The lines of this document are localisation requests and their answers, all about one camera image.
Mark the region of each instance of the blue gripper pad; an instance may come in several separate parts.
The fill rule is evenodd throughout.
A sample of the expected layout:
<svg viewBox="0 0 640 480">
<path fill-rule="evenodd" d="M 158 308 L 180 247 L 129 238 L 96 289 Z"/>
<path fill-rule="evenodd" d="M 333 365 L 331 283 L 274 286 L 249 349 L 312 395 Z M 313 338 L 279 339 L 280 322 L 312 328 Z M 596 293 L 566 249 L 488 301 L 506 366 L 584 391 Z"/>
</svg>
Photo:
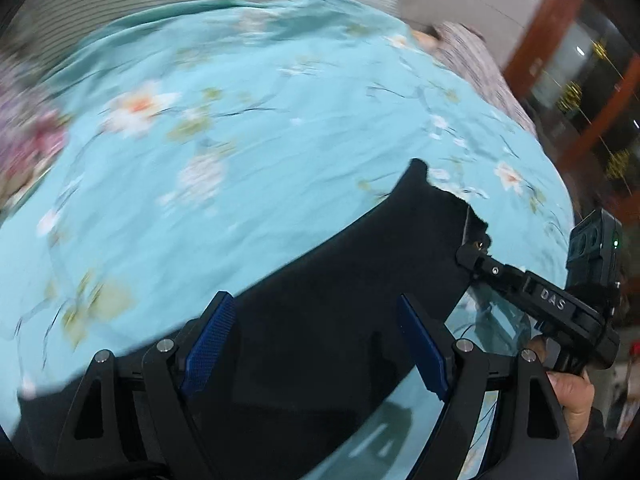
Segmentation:
<svg viewBox="0 0 640 480">
<path fill-rule="evenodd" d="M 236 322 L 234 297 L 227 294 L 194 343 L 184 365 L 184 379 L 180 385 L 183 395 L 191 397 L 204 389 L 211 371 L 222 352 L 226 337 Z"/>
<path fill-rule="evenodd" d="M 420 372 L 422 382 L 444 402 L 449 391 L 444 357 L 405 296 L 398 298 L 398 325 Z"/>
</svg>

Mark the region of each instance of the metal bolt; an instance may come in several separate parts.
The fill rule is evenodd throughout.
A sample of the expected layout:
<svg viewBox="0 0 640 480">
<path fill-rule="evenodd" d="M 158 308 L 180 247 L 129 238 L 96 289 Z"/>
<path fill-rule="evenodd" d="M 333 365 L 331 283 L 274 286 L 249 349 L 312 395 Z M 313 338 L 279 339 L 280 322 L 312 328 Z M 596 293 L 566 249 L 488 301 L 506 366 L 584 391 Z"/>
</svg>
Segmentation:
<svg viewBox="0 0 640 480">
<path fill-rule="evenodd" d="M 94 360 L 97 363 L 103 363 L 109 358 L 110 355 L 111 352 L 109 352 L 108 350 L 98 350 L 94 355 Z"/>
<path fill-rule="evenodd" d="M 156 345 L 156 348 L 158 349 L 158 351 L 162 353 L 168 352 L 173 347 L 174 347 L 174 342 L 171 339 L 162 339 L 158 341 L 158 344 Z"/>
<path fill-rule="evenodd" d="M 522 352 L 520 352 L 520 355 L 527 363 L 532 363 L 537 358 L 536 353 L 533 350 L 529 350 L 528 348 L 525 348 Z"/>
<path fill-rule="evenodd" d="M 463 352 L 471 352 L 474 349 L 474 344 L 469 339 L 458 339 L 456 346 Z"/>
</svg>

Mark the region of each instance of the light blue bed sheet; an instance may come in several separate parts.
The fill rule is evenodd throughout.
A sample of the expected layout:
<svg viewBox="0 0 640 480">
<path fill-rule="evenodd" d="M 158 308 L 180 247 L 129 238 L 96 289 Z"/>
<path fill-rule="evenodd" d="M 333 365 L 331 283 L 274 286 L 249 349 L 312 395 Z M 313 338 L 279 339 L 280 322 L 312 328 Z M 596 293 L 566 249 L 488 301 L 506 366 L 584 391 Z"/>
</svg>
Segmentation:
<svg viewBox="0 0 640 480">
<path fill-rule="evenodd" d="M 86 38 L 48 83 L 69 144 L 0 228 L 9 432 L 17 392 L 60 387 L 97 350 L 122 354 L 199 316 L 217 290 L 237 294 L 384 200 L 412 157 L 488 222 L 494 257 L 564 285 L 572 209 L 536 139 L 370 7 L 159 7 Z M 474 333 L 482 309 L 504 348 Z M 447 324 L 514 351 L 518 316 L 467 295 Z M 440 407 L 414 369 L 309 480 L 341 478 L 359 456 L 368 478 L 404 478 Z"/>
</svg>

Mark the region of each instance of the hand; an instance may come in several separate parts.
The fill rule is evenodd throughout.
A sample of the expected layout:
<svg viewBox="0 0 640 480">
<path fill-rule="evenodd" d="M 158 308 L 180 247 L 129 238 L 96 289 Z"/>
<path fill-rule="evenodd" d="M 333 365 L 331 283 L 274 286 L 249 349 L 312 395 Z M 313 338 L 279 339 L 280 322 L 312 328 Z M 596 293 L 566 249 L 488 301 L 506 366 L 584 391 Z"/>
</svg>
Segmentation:
<svg viewBox="0 0 640 480">
<path fill-rule="evenodd" d="M 546 359 L 545 343 L 541 336 L 536 336 L 529 341 L 527 347 L 538 354 L 541 361 Z M 560 372 L 547 372 L 546 374 L 558 402 L 562 406 L 562 414 L 569 428 L 571 442 L 575 444 L 589 425 L 591 405 L 595 394 L 593 384 L 591 384 L 586 370 L 582 372 L 582 377 Z"/>
</svg>

